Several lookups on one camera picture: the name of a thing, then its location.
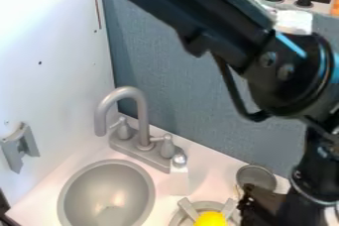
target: faucet knob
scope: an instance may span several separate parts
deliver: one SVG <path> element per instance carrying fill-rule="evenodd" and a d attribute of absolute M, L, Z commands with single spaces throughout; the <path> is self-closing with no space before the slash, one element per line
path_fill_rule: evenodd
<path fill-rule="evenodd" d="M 164 134 L 161 137 L 151 138 L 152 143 L 163 142 L 161 147 L 161 155 L 165 159 L 171 159 L 175 155 L 175 144 L 171 134 Z"/>
<path fill-rule="evenodd" d="M 133 136 L 133 130 L 131 126 L 128 124 L 127 118 L 125 116 L 120 116 L 119 120 L 110 126 L 110 129 L 114 129 L 115 133 L 119 140 L 129 140 Z"/>

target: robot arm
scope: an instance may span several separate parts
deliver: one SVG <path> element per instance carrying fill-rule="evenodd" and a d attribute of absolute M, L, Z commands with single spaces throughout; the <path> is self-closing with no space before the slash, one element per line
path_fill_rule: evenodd
<path fill-rule="evenodd" d="M 211 52 L 238 112 L 251 121 L 294 118 L 308 126 L 307 148 L 284 196 L 249 186 L 242 225 L 323 225 L 339 200 L 339 58 L 319 35 L 285 35 L 253 0 L 131 0 L 174 28 L 188 52 Z M 230 67 L 247 79 L 261 109 L 249 113 Z"/>

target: faucet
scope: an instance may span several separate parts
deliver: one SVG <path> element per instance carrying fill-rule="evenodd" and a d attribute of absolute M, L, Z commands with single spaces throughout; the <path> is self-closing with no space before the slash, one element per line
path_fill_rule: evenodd
<path fill-rule="evenodd" d="M 154 143 L 150 141 L 150 124 L 148 106 L 143 91 L 138 88 L 125 86 L 115 89 L 108 94 L 97 106 L 94 112 L 94 130 L 97 136 L 105 136 L 107 133 L 106 115 L 108 110 L 119 100 L 132 98 L 137 102 L 139 120 L 139 144 L 142 151 L 151 150 Z"/>
<path fill-rule="evenodd" d="M 108 94 L 97 106 L 94 112 L 94 131 L 97 136 L 107 133 L 106 115 L 110 107 L 121 99 L 132 98 L 137 102 L 139 134 L 133 130 L 126 117 L 110 128 L 115 128 L 109 139 L 109 146 L 120 153 L 140 160 L 151 167 L 170 173 L 171 160 L 176 154 L 184 155 L 182 148 L 177 147 L 171 134 L 161 137 L 150 136 L 150 123 L 147 101 L 144 93 L 135 87 L 120 87 Z"/>

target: metal lid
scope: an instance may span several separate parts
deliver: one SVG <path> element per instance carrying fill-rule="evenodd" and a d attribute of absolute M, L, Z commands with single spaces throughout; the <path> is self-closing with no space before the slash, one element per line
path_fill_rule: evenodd
<path fill-rule="evenodd" d="M 252 185 L 274 191 L 277 188 L 276 177 L 268 170 L 258 166 L 244 166 L 236 175 L 240 187 L 251 183 Z"/>

